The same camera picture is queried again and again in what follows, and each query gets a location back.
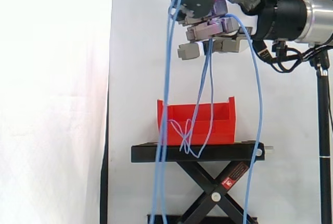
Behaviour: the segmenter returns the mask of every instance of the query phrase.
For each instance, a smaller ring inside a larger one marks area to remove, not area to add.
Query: white backdrop
[[[99,223],[111,0],[0,8],[0,223]]]
[[[154,164],[131,164],[130,147],[157,140],[156,100],[163,96],[169,0],[113,0],[111,32],[110,223],[143,224],[151,210]],[[195,103],[203,58],[177,59],[185,29],[176,26],[170,103]],[[316,75],[303,64],[278,74],[260,61],[262,142],[275,147],[254,169],[249,212],[262,224],[319,223]],[[237,141],[253,140],[258,95],[250,51],[213,57],[215,101],[236,97]],[[203,102],[209,102],[209,87]],[[221,163],[205,164],[213,173]],[[182,214],[201,189],[176,165],[166,171],[169,214]],[[244,204],[245,177],[230,193]],[[215,209],[211,214],[223,214]]]

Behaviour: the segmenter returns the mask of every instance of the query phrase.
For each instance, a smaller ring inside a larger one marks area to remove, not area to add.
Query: red container
[[[195,104],[168,106],[168,120],[175,120],[179,123],[183,133],[187,119],[192,119]],[[163,113],[163,101],[157,102],[158,127],[161,125]],[[210,103],[200,104],[196,123],[193,129],[191,144],[203,145],[210,126]],[[230,97],[229,102],[214,104],[214,118],[212,133],[208,145],[227,144],[235,142],[236,110],[235,98]],[[168,121],[168,145],[179,146],[183,138],[175,131]]]

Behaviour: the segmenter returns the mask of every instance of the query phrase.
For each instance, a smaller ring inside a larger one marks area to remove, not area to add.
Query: metal cylinder
[[[333,1],[303,0],[306,24],[296,42],[312,45],[333,44]]]

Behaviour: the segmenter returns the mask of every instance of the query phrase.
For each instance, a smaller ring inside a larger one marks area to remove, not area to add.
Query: red sticker
[[[222,186],[225,187],[225,189],[229,190],[232,188],[232,186],[236,183],[236,181],[231,180],[230,177],[227,177],[222,181]]]

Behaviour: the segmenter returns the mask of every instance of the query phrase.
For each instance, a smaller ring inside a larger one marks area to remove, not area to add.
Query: black scissor lift
[[[146,143],[132,146],[132,163],[155,162],[157,145]],[[176,162],[203,190],[191,207],[182,216],[168,215],[168,224],[242,224],[244,210],[228,194],[228,191],[249,169],[254,142],[206,146],[199,159],[179,151],[179,146],[167,148],[166,162]],[[198,153],[201,146],[192,146]],[[265,160],[264,144],[260,143],[256,161]],[[214,179],[199,162],[229,161],[228,165]],[[207,217],[218,205],[228,217]],[[257,218],[247,216],[247,224],[258,223]],[[163,224],[160,215],[155,224]]]

